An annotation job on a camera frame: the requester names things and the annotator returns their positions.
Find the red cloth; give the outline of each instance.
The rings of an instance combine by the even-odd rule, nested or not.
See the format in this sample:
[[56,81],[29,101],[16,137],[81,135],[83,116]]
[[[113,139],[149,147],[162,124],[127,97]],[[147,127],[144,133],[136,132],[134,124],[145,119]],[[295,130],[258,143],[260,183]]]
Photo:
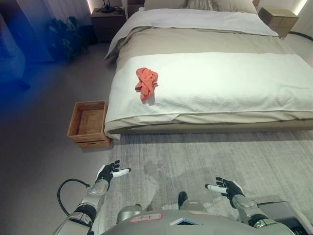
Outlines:
[[154,89],[157,86],[157,73],[147,68],[140,68],[136,71],[139,82],[135,87],[137,92],[141,92],[141,101],[146,101],[154,94]]

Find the bedside table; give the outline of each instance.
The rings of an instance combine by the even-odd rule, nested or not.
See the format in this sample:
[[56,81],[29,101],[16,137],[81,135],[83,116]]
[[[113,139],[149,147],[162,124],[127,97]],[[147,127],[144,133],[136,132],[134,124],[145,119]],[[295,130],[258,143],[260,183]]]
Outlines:
[[298,20],[298,17],[287,9],[272,7],[262,7],[259,17],[281,38],[287,36]]
[[91,21],[93,30],[97,36],[98,41],[111,41],[118,30],[125,23],[125,14],[117,14],[116,11],[111,13],[103,13],[99,8],[95,8]]

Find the curtain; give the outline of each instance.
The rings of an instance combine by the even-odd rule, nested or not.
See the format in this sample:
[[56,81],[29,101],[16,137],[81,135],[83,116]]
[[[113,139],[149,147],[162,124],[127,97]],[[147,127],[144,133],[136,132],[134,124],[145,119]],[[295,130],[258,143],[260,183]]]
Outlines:
[[81,25],[90,25],[90,10],[87,0],[44,0],[50,13],[64,22],[75,16]]

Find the headboard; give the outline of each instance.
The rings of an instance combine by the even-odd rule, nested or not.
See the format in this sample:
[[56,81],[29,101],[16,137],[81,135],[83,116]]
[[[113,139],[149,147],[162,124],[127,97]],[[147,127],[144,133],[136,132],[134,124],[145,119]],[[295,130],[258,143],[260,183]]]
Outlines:
[[128,0],[128,16],[130,17],[133,13],[137,12],[139,8],[144,7],[144,0]]
[[[260,4],[261,0],[253,0],[253,5],[256,9]],[[128,16],[130,17],[133,13],[137,12],[140,7],[144,7],[144,0],[128,0]]]

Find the lamp base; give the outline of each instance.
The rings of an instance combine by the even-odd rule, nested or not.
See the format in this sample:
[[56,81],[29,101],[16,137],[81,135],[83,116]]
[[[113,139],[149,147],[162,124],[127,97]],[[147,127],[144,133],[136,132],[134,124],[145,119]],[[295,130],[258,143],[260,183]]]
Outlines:
[[115,11],[115,8],[112,7],[112,6],[107,6],[107,7],[104,7],[102,8],[101,12],[103,13],[111,13],[111,12],[114,12]]

